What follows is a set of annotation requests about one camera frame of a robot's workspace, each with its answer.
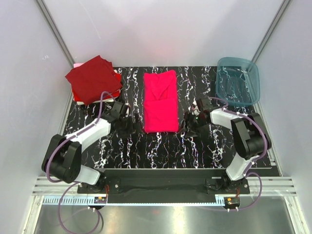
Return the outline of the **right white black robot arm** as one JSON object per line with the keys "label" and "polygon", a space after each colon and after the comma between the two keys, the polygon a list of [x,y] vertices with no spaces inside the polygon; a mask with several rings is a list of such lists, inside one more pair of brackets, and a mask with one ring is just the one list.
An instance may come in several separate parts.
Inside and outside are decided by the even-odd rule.
{"label": "right white black robot arm", "polygon": [[210,125],[219,125],[232,131],[235,156],[219,182],[206,187],[213,191],[233,193],[243,179],[251,175],[249,169],[265,156],[272,146],[271,138],[258,113],[250,115],[227,109],[229,103],[220,98],[200,98],[185,112],[180,131],[185,138],[199,137]]}

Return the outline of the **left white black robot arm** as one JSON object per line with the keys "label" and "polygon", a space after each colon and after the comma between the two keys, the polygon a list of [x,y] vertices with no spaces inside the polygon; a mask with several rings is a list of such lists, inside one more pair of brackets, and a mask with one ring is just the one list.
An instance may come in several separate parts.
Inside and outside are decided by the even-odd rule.
{"label": "left white black robot arm", "polygon": [[82,153],[96,141],[110,134],[126,138],[142,133],[142,124],[138,113],[131,115],[130,106],[114,102],[111,109],[102,113],[82,129],[62,136],[54,135],[47,148],[41,169],[52,183],[82,183],[94,193],[105,188],[105,175],[100,171],[82,165]]}

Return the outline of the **bright pink t shirt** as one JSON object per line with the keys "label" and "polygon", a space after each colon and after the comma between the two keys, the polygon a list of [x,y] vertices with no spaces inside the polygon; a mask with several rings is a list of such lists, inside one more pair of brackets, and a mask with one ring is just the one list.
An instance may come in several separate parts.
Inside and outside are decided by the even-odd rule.
{"label": "bright pink t shirt", "polygon": [[177,132],[178,95],[176,72],[148,74],[144,80],[144,131],[146,133]]}

